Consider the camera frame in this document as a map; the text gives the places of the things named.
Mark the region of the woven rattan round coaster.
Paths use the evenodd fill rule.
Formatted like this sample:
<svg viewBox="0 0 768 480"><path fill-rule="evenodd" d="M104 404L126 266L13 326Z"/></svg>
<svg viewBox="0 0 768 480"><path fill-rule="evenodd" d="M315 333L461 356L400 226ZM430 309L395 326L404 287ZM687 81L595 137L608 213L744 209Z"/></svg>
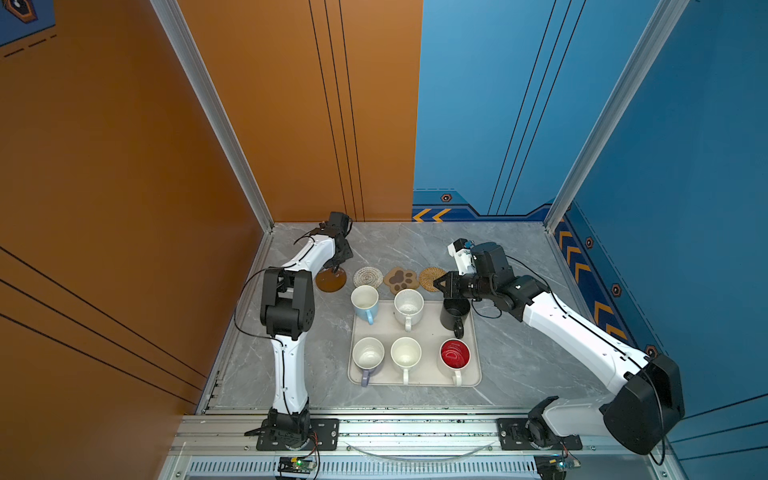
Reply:
<svg viewBox="0 0 768 480"><path fill-rule="evenodd" d="M428 292L439 292L439 289L434 286L434 282L445 274L446 271L438 267L426 268L419 274L419 284Z"/></svg>

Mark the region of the scratched brown wooden round coaster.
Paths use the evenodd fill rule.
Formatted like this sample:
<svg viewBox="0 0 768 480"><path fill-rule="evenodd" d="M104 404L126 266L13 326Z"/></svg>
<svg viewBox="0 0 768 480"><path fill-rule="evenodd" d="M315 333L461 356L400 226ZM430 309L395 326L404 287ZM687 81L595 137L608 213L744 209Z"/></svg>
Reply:
<svg viewBox="0 0 768 480"><path fill-rule="evenodd" d="M341 290L346 282L347 274L342 267L338 267L337 269L323 269L315 277L317 288L325 293L333 293Z"/></svg>

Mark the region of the white multicolour rope coaster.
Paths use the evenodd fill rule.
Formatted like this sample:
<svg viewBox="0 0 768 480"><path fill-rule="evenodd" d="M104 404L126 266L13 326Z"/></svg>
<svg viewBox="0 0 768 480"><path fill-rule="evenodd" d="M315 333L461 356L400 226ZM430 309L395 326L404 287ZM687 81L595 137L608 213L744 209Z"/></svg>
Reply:
<svg viewBox="0 0 768 480"><path fill-rule="evenodd" d="M357 270L353 276L355 287L371 286L378 288L384 281L383 273L376 267L365 266Z"/></svg>

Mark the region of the cork paw print coaster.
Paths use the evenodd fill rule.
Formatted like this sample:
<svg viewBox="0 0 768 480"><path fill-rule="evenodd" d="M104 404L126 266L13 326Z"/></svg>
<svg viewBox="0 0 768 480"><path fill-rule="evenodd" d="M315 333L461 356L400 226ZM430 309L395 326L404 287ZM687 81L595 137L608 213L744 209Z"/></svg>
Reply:
<svg viewBox="0 0 768 480"><path fill-rule="evenodd" d="M385 275L384 284L393 295L406 289L417 290L420 286L418 274L403 267L395 267Z"/></svg>

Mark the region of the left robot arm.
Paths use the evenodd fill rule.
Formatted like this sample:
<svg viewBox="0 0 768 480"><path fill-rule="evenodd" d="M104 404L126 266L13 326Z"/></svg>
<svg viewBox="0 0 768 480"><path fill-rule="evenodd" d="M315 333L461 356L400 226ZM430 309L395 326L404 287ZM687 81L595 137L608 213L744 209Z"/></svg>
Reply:
<svg viewBox="0 0 768 480"><path fill-rule="evenodd" d="M305 233L306 244L286 264L261 271L260 322L271 342L275 393L266 419L254 433L269 448L301 449L313 439L305 382L305 346L315 318L315 279L325 291L345 286L342 264L353 257L347 240L353 220L332 212L329 219Z"/></svg>

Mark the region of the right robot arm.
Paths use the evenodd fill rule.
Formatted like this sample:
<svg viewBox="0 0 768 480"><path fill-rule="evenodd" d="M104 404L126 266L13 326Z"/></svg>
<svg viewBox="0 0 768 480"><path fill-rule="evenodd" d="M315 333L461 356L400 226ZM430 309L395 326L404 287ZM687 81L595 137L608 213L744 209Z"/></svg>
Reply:
<svg viewBox="0 0 768 480"><path fill-rule="evenodd" d="M540 331L586 366L605 386L601 397L548 397L528 413L526 430L540 449L572 436L610 436L648 455L685 415L681 372L670 357L612 337L568 307L542 279L518 276L504 249L459 238L447 247L456 268L433 285L447 299L490 300L502 313Z"/></svg>

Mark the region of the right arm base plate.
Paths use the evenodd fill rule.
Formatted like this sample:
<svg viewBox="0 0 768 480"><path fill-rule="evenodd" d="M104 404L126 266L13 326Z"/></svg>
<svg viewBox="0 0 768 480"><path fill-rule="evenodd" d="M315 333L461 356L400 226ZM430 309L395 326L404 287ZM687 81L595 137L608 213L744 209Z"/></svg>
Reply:
<svg viewBox="0 0 768 480"><path fill-rule="evenodd" d="M582 450L578 435L557 436L541 421L523 417L496 420L499 442L503 450Z"/></svg>

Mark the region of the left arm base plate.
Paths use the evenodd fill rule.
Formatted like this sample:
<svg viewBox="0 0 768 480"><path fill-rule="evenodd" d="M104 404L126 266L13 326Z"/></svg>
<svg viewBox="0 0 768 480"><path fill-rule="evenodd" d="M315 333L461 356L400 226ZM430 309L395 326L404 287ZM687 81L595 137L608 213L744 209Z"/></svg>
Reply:
<svg viewBox="0 0 768 480"><path fill-rule="evenodd" d="M309 453L316 448L322 453L335 451L338 447L340 420L329 417L310 419L308 436L305 440L288 439L284 434L263 432L258 436L258 451L298 451Z"/></svg>

